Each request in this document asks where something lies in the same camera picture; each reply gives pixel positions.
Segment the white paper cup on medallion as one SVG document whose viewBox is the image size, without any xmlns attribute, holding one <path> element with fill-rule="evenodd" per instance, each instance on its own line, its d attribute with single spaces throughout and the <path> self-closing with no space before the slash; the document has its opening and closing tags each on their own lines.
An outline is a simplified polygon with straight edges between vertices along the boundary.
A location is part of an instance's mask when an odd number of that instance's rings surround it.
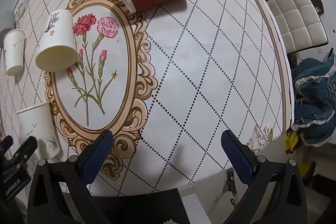
<svg viewBox="0 0 336 224">
<path fill-rule="evenodd" d="M 78 60 L 72 14 L 65 9 L 50 13 L 39 41 L 36 66 L 46 72 L 65 70 Z"/>
</svg>

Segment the teal ruffled blanket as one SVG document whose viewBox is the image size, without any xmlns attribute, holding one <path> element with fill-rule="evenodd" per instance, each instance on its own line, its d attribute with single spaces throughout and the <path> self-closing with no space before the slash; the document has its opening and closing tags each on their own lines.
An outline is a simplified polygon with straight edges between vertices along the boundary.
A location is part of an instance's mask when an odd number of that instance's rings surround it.
<svg viewBox="0 0 336 224">
<path fill-rule="evenodd" d="M 291 129 L 307 146 L 319 147 L 335 133 L 335 53 L 325 62 L 303 59 L 291 72 L 294 121 Z"/>
</svg>

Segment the white paper cup left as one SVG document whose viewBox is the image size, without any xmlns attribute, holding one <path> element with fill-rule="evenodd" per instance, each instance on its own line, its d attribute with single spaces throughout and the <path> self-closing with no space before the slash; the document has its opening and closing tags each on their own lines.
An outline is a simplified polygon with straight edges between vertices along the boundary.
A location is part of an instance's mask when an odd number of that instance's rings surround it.
<svg viewBox="0 0 336 224">
<path fill-rule="evenodd" d="M 3 45 L 7 76 L 15 76 L 23 70 L 25 38 L 25 33 L 20 29 L 12 30 L 4 37 Z"/>
</svg>

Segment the floral diamond pattern tablecloth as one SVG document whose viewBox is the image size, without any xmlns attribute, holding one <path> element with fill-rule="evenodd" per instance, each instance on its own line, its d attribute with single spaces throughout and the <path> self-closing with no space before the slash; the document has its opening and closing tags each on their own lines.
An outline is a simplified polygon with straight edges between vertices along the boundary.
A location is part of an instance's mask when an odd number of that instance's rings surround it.
<svg viewBox="0 0 336 224">
<path fill-rule="evenodd" d="M 51 12 L 72 14 L 78 60 L 35 59 Z M 1 73 L 1 116 L 15 151 L 17 111 L 49 102 L 60 144 L 79 154 L 104 129 L 114 147 L 90 184 L 98 196 L 177 188 L 230 167 L 221 134 L 258 152 L 291 124 L 286 51 L 264 0 L 176 0 L 131 14 L 121 0 L 17 0 L 24 69 Z"/>
</svg>

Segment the grey mug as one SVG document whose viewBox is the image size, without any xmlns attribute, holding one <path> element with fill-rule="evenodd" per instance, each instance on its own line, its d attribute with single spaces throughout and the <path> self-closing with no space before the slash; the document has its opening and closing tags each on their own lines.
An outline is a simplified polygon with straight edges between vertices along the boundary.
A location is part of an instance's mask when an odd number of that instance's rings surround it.
<svg viewBox="0 0 336 224">
<path fill-rule="evenodd" d="M 4 11 L 0 15 L 1 36 L 5 36 L 9 31 L 15 28 L 15 15 L 12 11 Z"/>
</svg>

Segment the white quilted chair right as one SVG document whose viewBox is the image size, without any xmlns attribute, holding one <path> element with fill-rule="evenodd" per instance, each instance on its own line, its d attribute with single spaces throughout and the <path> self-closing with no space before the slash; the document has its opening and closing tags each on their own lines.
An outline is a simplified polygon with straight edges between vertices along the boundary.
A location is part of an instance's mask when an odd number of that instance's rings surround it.
<svg viewBox="0 0 336 224">
<path fill-rule="evenodd" d="M 311 0 L 269 0 L 286 53 L 296 53 L 328 44 L 322 21 Z"/>
</svg>

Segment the yellow tool on floor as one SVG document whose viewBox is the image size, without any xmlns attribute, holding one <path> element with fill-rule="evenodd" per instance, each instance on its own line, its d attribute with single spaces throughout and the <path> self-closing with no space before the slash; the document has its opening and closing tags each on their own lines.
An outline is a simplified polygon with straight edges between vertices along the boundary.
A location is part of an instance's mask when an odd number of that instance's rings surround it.
<svg viewBox="0 0 336 224">
<path fill-rule="evenodd" d="M 285 142 L 286 153 L 293 154 L 294 151 L 297 149 L 297 146 L 299 143 L 299 135 L 297 131 L 288 130 L 286 132 L 284 142 Z"/>
</svg>

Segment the white cup with calligraphy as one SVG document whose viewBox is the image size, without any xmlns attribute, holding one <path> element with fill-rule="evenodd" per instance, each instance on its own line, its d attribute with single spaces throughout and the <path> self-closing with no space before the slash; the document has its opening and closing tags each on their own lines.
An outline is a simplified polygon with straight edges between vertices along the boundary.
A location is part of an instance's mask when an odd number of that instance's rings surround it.
<svg viewBox="0 0 336 224">
<path fill-rule="evenodd" d="M 60 152 L 60 144 L 52 122 L 50 103 L 44 102 L 17 111 L 22 132 L 33 136 L 38 143 L 38 159 L 52 159 Z"/>
</svg>

